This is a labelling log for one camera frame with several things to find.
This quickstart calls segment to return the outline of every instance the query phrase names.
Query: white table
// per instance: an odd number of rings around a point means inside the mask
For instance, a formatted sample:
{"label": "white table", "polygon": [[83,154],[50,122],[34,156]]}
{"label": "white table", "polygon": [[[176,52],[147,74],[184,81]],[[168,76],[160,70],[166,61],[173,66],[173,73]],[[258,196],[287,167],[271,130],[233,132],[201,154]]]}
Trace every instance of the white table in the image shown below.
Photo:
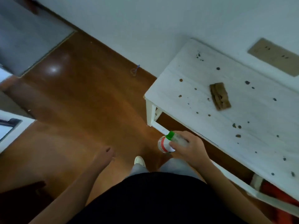
{"label": "white table", "polygon": [[[232,108],[216,110],[209,85],[217,82]],[[258,191],[266,179],[299,201],[299,94],[190,39],[144,97],[149,126],[167,134],[156,122],[165,112],[256,173],[251,187],[214,163],[231,181],[299,217],[298,207]]]}

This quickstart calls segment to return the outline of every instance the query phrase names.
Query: light blue pants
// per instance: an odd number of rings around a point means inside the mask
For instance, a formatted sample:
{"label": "light blue pants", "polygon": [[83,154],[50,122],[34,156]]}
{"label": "light blue pants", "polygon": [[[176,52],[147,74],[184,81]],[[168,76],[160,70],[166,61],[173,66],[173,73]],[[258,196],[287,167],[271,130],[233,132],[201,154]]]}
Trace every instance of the light blue pants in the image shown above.
{"label": "light blue pants", "polygon": [[[141,174],[141,173],[148,173],[149,171],[139,163],[136,163],[129,176],[135,175],[135,174]],[[165,164],[163,164],[160,167],[160,172],[166,172],[166,173],[173,173],[173,174],[180,174],[180,175],[186,175],[190,177],[197,178],[199,180],[202,180],[195,171],[182,159],[175,159],[171,158],[168,160]]]}

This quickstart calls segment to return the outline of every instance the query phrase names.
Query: beige wall plate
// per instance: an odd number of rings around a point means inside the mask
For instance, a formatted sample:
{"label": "beige wall plate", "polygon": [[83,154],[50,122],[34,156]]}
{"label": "beige wall plate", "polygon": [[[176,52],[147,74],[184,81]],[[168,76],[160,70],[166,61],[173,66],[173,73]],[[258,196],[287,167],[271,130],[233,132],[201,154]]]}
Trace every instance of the beige wall plate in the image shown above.
{"label": "beige wall plate", "polygon": [[293,77],[299,75],[299,56],[271,41],[261,38],[248,53]]}

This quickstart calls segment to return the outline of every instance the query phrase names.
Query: red stripe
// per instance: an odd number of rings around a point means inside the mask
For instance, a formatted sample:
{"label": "red stripe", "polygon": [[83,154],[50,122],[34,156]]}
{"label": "red stripe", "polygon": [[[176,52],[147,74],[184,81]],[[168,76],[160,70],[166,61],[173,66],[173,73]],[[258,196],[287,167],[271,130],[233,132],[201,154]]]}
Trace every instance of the red stripe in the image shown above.
{"label": "red stripe", "polygon": [[163,145],[164,139],[165,139],[165,137],[162,138],[162,141],[161,141],[161,148],[163,149],[163,151],[168,152],[168,151],[166,150],[166,148],[164,147],[164,145]]}

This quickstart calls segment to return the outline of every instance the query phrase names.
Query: hand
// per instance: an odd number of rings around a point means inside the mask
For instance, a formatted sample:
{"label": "hand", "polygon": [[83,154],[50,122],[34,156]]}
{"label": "hand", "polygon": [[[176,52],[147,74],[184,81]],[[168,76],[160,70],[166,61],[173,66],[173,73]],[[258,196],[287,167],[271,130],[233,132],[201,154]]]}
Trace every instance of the hand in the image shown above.
{"label": "hand", "polygon": [[112,147],[104,146],[100,148],[100,151],[95,155],[92,165],[105,168],[112,160],[115,159],[115,156],[116,153]]}
{"label": "hand", "polygon": [[175,142],[170,142],[169,145],[180,153],[191,166],[199,167],[211,162],[204,147],[204,143],[199,137],[188,131],[174,132],[185,138],[189,142],[189,145],[183,147]]}

